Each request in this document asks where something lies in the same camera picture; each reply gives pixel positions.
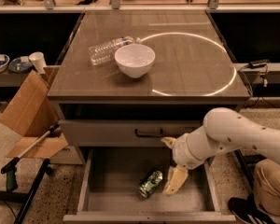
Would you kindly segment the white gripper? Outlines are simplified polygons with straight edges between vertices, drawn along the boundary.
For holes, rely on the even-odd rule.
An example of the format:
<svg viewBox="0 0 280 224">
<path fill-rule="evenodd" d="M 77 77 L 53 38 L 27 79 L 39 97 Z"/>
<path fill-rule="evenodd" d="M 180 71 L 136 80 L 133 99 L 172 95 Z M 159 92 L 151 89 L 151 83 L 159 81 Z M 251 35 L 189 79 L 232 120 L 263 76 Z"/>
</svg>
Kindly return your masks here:
<svg viewBox="0 0 280 224">
<path fill-rule="evenodd" d="M 167 182 L 163 194 L 176 194 L 188 178 L 189 171 L 203 164 L 189 149 L 189 134 L 185 133 L 178 138 L 163 137 L 161 141 L 172 150 L 176 167 L 171 166 L 168 171 Z"/>
</svg>

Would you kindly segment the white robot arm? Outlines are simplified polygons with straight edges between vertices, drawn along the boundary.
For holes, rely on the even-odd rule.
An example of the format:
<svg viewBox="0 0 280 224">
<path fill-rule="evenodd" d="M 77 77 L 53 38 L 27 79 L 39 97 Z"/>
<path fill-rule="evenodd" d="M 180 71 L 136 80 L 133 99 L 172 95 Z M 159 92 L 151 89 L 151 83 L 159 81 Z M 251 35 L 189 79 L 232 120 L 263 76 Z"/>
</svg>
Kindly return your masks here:
<svg viewBox="0 0 280 224">
<path fill-rule="evenodd" d="M 166 195 L 173 195 L 185 183 L 189 170 L 194 170 L 208 158 L 240 148 L 252 149 L 280 164 L 280 130 L 268 128 L 224 108 L 214 108 L 203 118 L 203 125 L 177 138 L 163 137 L 161 141 L 172 150 L 176 167 L 170 167 Z"/>
</svg>

